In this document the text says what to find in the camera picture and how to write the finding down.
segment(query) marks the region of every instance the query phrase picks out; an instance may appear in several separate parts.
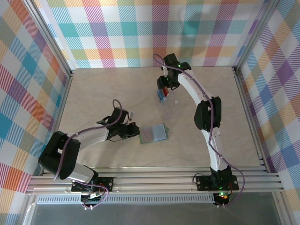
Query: purple cable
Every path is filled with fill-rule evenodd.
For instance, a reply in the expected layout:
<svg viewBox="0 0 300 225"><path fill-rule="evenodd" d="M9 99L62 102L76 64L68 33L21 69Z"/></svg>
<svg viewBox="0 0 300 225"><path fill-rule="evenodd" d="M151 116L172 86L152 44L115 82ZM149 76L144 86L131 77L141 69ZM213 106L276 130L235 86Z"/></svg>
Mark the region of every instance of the purple cable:
<svg viewBox="0 0 300 225"><path fill-rule="evenodd" d="M160 60L161 60L162 62L159 62L157 59L155 59L155 56L159 57ZM202 92L202 94L206 97L206 99L207 99L208 102L210 103L210 108L211 108L212 113L211 113L211 120L210 120L210 127L211 127L211 129L210 129L210 137L209 137L208 145L209 145L209 146L211 147L211 149L212 149L212 150L213 150L213 151L214 151L221 159L223 159L230 167L232 167L232 168L235 169L236 171L240 172L240 174L242 175L242 178L243 178L242 188L241 188L241 190L240 190L238 196L237 196L234 200L232 200L232 202L230 202L230 203L227 204L227 206L232 205L232 204L240 197L240 195L242 194L242 192L243 192L243 190L244 190L244 187L245 187L245 176L244 176L244 174L243 174L243 172L242 172L241 170L239 170L239 169L236 168L235 166L231 165L231 164L230 164L230 163L229 163L229 162L228 162L228 161L227 161L220 153L218 153L217 150L215 150L215 148L214 148L214 147L212 146L212 144L211 144L212 128L213 128L213 126L214 126L214 113L213 113L213 112L214 112L214 106L213 106L213 104L212 104L210 98L206 95L206 93L205 93L205 91L203 90L203 88L201 87L201 85L198 84L198 82L197 82L190 74L188 74L187 72L185 72L185 71L182 70L182 69L179 69L179 68L176 68L176 67L171 67L171 66L165 65L165 64L164 64L164 59L163 59L160 55L158 55L158 54L153 54L153 59L154 59L155 62L157 62L157 63L158 63L159 65L161 65L161 66L167 67L167 68L169 68L169 69L176 69L176 70L178 70L178 71L184 73L185 75L187 75L191 80L194 81L194 83L195 83L195 84L197 85L197 87L200 89L200 91Z"/></svg>
<svg viewBox="0 0 300 225"><path fill-rule="evenodd" d="M100 202L98 202L96 205L93 205L91 208L97 207L97 206L100 205L102 202L104 202L104 201L107 199L107 197L108 197L108 192L109 192L109 190L108 190L108 188L105 187L105 186L98 185L98 184L87 184L87 183L84 183L84 182L81 182L81 181L77 181L77 180L75 180L75 182L80 183L80 184L83 184L83 185L88 185L88 186L91 186L91 187L98 187L98 188L103 188L103 189L105 189L105 191L106 191L105 197L104 197ZM83 202L83 206L84 206L85 208L88 208L88 207L85 205L86 201L87 201L87 200L85 200L85 201Z"/></svg>
<svg viewBox="0 0 300 225"><path fill-rule="evenodd" d="M77 133L71 135L71 136L67 139L67 141L66 141L64 147L62 148L62 153L61 153L61 157L60 157L60 163L59 163L59 165L58 165L57 172L56 172L56 174L55 174L55 176L54 176L54 180L58 177L58 175L59 175L59 173L60 173L60 170L61 170L61 167L62 167L62 162L63 162L63 160L64 160L64 156L65 156L65 152L66 152L67 145L69 144L69 142L70 142L70 140L71 140L72 138L74 138L74 137L76 137L76 136L78 136L78 135L80 135L80 134L82 134L82 133L84 133L84 132L86 132L86 131L89 131L89 130L97 130L97 129L109 127L109 126L111 126L111 125L114 125L115 123L117 123L117 122L120 120L120 118L121 118L121 116L122 116L122 110L123 110L122 104L121 104L121 102L120 102L119 100L114 99L114 100L112 101L112 105L113 105L114 108L115 108L115 106L114 106L114 102L115 102L115 101L118 102L118 104L120 105L121 113L120 113L119 117L118 117L114 122L112 122L112 123L110 123L110 124L107 124L107 125L104 125L104 126L90 127L90 128L83 129L83 130L78 131Z"/></svg>

